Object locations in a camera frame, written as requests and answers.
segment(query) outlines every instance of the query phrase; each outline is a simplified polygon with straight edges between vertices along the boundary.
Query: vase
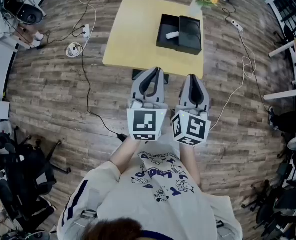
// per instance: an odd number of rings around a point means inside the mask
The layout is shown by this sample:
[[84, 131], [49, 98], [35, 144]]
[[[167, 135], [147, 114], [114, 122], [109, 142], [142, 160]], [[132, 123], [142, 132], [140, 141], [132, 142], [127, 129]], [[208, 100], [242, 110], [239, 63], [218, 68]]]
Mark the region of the vase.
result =
[[197, 17], [200, 13], [202, 6], [197, 3], [196, 0], [192, 0], [189, 6], [189, 15], [193, 18]]

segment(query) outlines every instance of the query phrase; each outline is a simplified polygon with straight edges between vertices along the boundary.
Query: shoe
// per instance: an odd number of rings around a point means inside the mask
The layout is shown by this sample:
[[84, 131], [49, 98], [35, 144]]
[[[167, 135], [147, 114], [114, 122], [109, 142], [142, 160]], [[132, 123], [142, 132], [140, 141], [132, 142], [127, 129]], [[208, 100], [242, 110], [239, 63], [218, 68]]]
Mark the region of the shoe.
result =
[[34, 34], [34, 38], [36, 41], [41, 41], [44, 37], [44, 34], [41, 34], [39, 33], [39, 31], [37, 31], [35, 34]]
[[269, 114], [268, 114], [268, 124], [274, 129], [274, 130], [277, 130], [277, 127], [275, 127], [273, 125], [273, 122], [271, 121], [271, 119], [275, 116], [275, 113], [274, 113], [274, 110], [273, 110], [273, 107], [269, 107], [268, 109], [269, 111]]
[[36, 47], [38, 47], [40, 45], [40, 43], [41, 43], [40, 41], [33, 40], [33, 42], [30, 43], [30, 47], [31, 48], [36, 48]]
[[45, 200], [43, 197], [38, 196], [37, 201], [46, 202], [48, 204], [47, 207], [52, 206], [51, 203], [49, 201]]

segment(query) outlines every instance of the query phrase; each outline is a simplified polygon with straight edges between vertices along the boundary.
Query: yellow table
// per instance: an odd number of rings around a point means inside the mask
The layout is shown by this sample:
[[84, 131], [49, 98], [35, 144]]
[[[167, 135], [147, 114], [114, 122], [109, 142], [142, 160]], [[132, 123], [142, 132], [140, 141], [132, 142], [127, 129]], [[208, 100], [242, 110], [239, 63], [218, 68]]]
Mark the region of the yellow table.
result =
[[114, 20], [103, 64], [147, 70], [160, 67], [167, 74], [203, 76], [203, 21], [200, 20], [201, 48], [198, 55], [156, 46], [162, 14], [189, 15], [186, 5], [162, 0], [122, 0]]

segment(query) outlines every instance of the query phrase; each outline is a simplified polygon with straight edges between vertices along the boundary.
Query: vr headset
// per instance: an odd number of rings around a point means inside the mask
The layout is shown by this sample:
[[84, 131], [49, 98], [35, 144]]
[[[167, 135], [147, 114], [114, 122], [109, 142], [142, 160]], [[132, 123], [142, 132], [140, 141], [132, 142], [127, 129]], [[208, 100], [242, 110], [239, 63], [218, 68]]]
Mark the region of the vr headset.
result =
[[3, 19], [17, 19], [27, 25], [36, 25], [43, 19], [42, 12], [23, 0], [0, 0], [0, 13]]

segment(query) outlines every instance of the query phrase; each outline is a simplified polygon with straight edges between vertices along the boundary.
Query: table leg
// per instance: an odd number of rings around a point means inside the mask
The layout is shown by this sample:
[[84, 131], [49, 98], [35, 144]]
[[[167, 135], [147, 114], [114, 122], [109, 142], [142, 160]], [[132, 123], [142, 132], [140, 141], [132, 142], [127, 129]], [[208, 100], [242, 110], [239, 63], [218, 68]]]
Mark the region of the table leg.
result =
[[[138, 78], [138, 74], [139, 74], [140, 72], [142, 72], [142, 70], [133, 69], [133, 70], [132, 70], [132, 76], [131, 76], [131, 79], [132, 79], [132, 80], [137, 79], [137, 78]], [[167, 85], [168, 82], [169, 82], [169, 75], [168, 75], [168, 74], [163, 74], [163, 78], [164, 78], [164, 84]], [[155, 80], [156, 80], [156, 77], [154, 77], [154, 78], [152, 79], [151, 82], [152, 82], [152, 83], [155, 83]]]
[[293, 46], [294, 46], [294, 41], [289, 42], [289, 43], [285, 44], [284, 46], [278, 48], [277, 50], [274, 50], [271, 53], [269, 53], [269, 57], [273, 57], [273, 56], [277, 55], [278, 53], [281, 53]]
[[279, 92], [279, 93], [268, 94], [268, 95], [263, 96], [263, 99], [268, 101], [268, 100], [293, 97], [293, 96], [296, 96], [296, 90], [292, 90], [292, 91], [288, 90], [288, 91], [283, 91], [283, 92]]

